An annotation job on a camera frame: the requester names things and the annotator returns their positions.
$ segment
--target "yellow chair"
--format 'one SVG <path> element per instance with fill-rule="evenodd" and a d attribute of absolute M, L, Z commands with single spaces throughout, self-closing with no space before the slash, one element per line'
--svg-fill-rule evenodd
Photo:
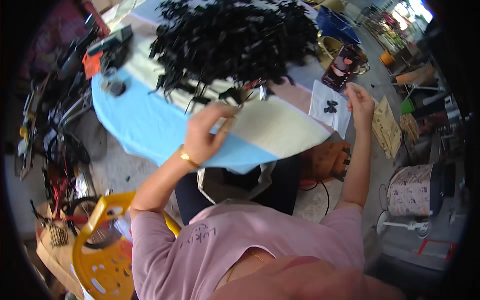
<path fill-rule="evenodd" d="M 93 299 L 130 300 L 133 294 L 132 259 L 125 254 L 131 244 L 124 238 L 99 251 L 83 245 L 100 224 L 125 215 L 132 204 L 135 192 L 103 196 L 90 219 L 75 240 L 72 250 L 72 266 L 78 281 Z M 168 228 L 177 237 L 181 227 L 167 213 L 163 213 Z"/>

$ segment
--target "woman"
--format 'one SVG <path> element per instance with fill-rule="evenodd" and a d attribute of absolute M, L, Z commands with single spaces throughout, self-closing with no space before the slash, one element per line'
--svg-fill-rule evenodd
<path fill-rule="evenodd" d="M 374 102 L 356 84 L 347 84 L 345 94 L 357 138 L 340 201 L 320 224 L 261 205 L 213 205 L 198 211 L 175 239 L 161 212 L 177 182 L 222 146 L 228 129 L 213 135 L 211 128 L 219 118 L 232 120 L 237 111 L 209 105 L 191 117 L 184 147 L 133 200 L 132 267 L 139 298 L 402 298 L 397 289 L 361 273 Z M 281 202 L 282 195 L 277 196 Z"/>

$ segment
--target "smartphone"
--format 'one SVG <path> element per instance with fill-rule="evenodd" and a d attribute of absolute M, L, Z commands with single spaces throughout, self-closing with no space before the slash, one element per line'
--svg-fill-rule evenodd
<path fill-rule="evenodd" d="M 322 76 L 322 83 L 340 91 L 361 63 L 363 61 L 353 47 L 344 45 Z"/>

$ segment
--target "concrete floor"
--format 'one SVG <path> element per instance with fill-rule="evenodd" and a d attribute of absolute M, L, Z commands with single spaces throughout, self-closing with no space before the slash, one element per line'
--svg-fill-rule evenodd
<path fill-rule="evenodd" d="M 105 16 L 109 26 L 114 27 L 123 15 L 132 10 L 134 6 L 143 3 L 143 0 L 136 1 L 127 0 L 118 7 L 107 12 Z M 356 13 L 355 7 L 348 5 L 347 12 Z M 380 55 L 383 53 L 382 47 L 375 38 L 363 28 L 357 28 L 357 35 L 362 41 L 362 45 L 370 59 L 371 69 L 363 76 L 359 76 L 357 83 L 364 86 L 371 95 L 378 101 L 386 96 L 392 112 L 397 122 L 400 117 L 401 97 L 395 92 L 394 88 L 389 84 L 389 74 L 387 69 L 379 61 Z M 371 84 L 387 84 L 387 86 L 371 88 Z M 94 113 L 85 118 L 87 127 L 92 128 L 97 138 L 85 140 L 87 149 L 92 156 L 92 165 L 90 167 L 97 193 L 104 193 L 107 190 L 113 190 L 114 193 L 128 192 L 136 190 L 142 182 L 152 174 L 157 166 L 152 162 L 137 156 L 131 156 L 125 153 L 118 141 L 101 127 L 95 118 Z M 338 135 L 332 136 L 331 139 L 338 139 Z M 355 129 L 353 120 L 351 120 L 345 140 L 352 147 L 355 147 Z M 376 233 L 373 226 L 377 222 L 377 218 L 382 212 L 379 199 L 379 189 L 382 184 L 388 185 L 390 178 L 394 173 L 394 160 L 387 159 L 380 144 L 374 138 L 372 142 L 372 175 L 370 182 L 370 193 L 363 213 L 362 233 L 365 241 L 365 254 L 367 261 L 373 258 L 378 252 L 376 247 Z M 335 180 L 325 184 L 330 195 L 330 210 L 338 202 L 342 183 Z M 382 194 L 382 200 L 385 201 L 385 192 Z M 170 199 L 171 205 L 168 206 L 170 214 L 180 220 L 178 208 L 176 206 L 176 198 L 173 195 Z M 313 221 L 319 222 L 325 215 L 327 209 L 327 195 L 322 185 L 318 185 L 309 192 L 299 191 L 297 203 L 295 205 L 294 215 Z"/>

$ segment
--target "pile of black parts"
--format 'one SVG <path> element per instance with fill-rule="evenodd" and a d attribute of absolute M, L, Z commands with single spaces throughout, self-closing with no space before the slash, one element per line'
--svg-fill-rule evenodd
<path fill-rule="evenodd" d="M 157 29 L 150 58 L 166 73 L 157 88 L 166 92 L 185 86 L 186 79 L 211 84 L 233 78 L 240 86 L 256 79 L 282 84 L 287 62 L 304 65 L 315 55 L 317 29 L 295 0 L 272 1 L 277 10 L 250 5 L 250 0 L 218 0 L 189 7 L 189 0 L 160 4 L 170 25 Z"/>

